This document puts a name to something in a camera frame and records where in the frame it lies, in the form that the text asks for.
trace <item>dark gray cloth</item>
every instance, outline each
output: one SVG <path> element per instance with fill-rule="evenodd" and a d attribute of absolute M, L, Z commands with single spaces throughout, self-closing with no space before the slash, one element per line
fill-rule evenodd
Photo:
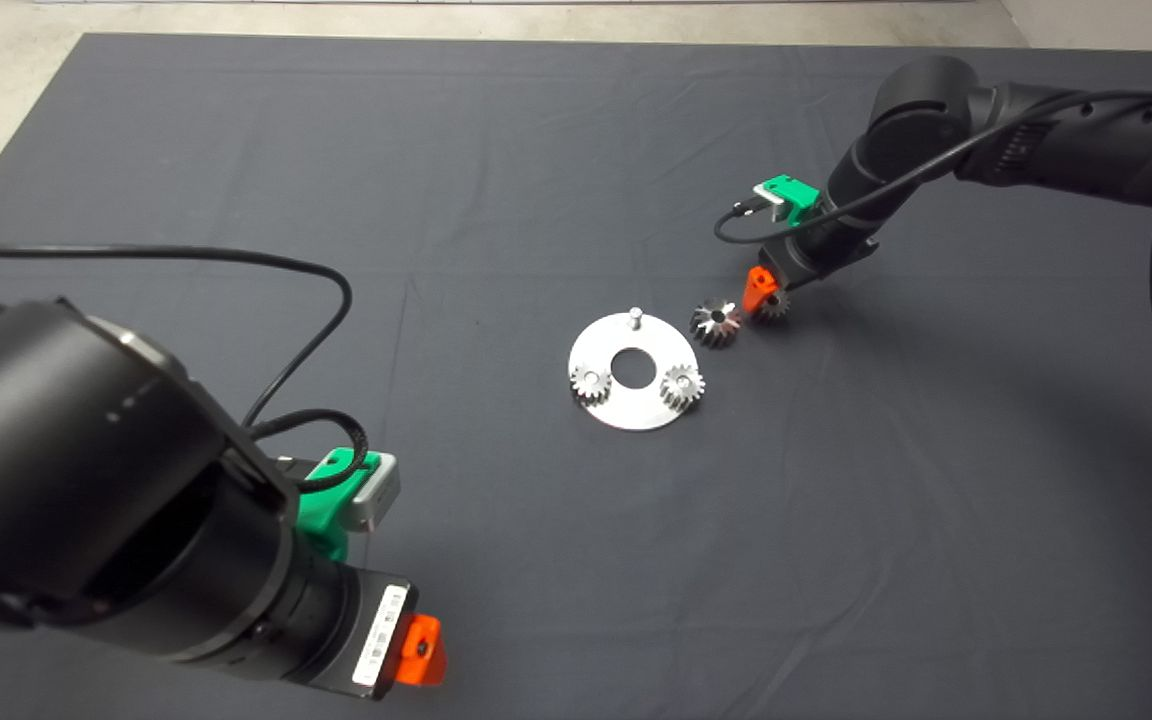
<path fill-rule="evenodd" d="M 696 414 L 628 434 L 568 397 L 594 318 L 736 297 L 755 252 L 713 219 L 823 182 L 920 53 L 84 37 L 0 158 L 0 242 L 346 272 L 355 314 L 270 410 L 343 407 L 401 458 L 370 564 L 420 585 L 452 665 L 372 707 L 0 635 L 0 717 L 1152 717 L 1149 211 L 942 181 L 786 328 L 700 351 Z M 956 54 L 1152 88 L 1152 54 Z M 0 300 L 59 293 L 234 414 L 334 302 L 270 270 L 0 262 Z"/>

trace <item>barcode label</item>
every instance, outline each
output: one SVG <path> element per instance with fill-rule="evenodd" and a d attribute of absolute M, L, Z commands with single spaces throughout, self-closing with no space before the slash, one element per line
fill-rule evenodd
<path fill-rule="evenodd" d="M 389 641 L 394 637 L 397 616 L 402 615 L 403 602 L 407 602 L 407 588 L 402 585 L 389 585 L 380 596 L 380 607 L 376 609 L 376 619 L 371 621 L 367 642 L 362 646 L 358 665 L 353 667 L 353 682 L 370 688 L 380 677 L 380 666 L 385 662 L 385 653 L 389 651 Z"/>

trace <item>metal plate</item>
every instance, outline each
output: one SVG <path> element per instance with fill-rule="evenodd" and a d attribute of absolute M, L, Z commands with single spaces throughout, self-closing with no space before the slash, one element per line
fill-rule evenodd
<path fill-rule="evenodd" d="M 590 415 L 614 429 L 651 430 L 675 420 L 680 411 L 673 410 L 660 400 L 660 379 L 669 367 L 691 365 L 698 367 L 696 354 L 687 338 L 673 325 L 652 314 L 635 318 L 630 313 L 607 314 L 589 324 L 573 343 L 571 356 L 567 359 L 567 372 L 576 365 L 612 369 L 612 359 L 622 350 L 642 350 L 652 357 L 655 377 L 644 387 L 626 387 L 612 374 L 612 389 L 607 400 L 594 406 L 585 406 Z"/>

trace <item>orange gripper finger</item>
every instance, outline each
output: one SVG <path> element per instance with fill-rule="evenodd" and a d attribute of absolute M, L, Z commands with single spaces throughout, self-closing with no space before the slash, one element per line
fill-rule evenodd
<path fill-rule="evenodd" d="M 781 290 L 781 286 L 772 275 L 772 270 L 753 265 L 749 270 L 749 275 L 745 276 L 745 298 L 744 302 L 741 302 L 741 305 L 745 308 L 745 314 L 753 314 L 759 306 L 763 306 L 763 302 L 778 290 Z"/>
<path fill-rule="evenodd" d="M 447 674 L 442 623 L 430 615 L 412 615 L 407 628 L 394 682 L 404 685 L 440 685 Z"/>

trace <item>gear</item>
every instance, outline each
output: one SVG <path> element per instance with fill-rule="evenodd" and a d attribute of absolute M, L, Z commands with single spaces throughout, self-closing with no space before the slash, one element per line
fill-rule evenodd
<path fill-rule="evenodd" d="M 586 365 L 576 365 L 571 372 L 571 387 L 576 400 L 584 406 L 594 406 L 607 400 L 612 392 L 612 372 L 594 370 Z"/>
<path fill-rule="evenodd" d="M 788 311 L 790 311 L 790 293 L 778 290 L 763 301 L 755 313 L 755 319 L 759 323 L 775 323 L 785 318 Z"/>
<path fill-rule="evenodd" d="M 705 395 L 705 378 L 691 365 L 675 365 L 666 370 L 660 381 L 660 400 L 679 414 Z"/>
<path fill-rule="evenodd" d="M 740 310 L 735 302 L 727 300 L 705 300 L 691 312 L 692 338 L 700 344 L 722 347 L 736 338 L 740 329 Z"/>

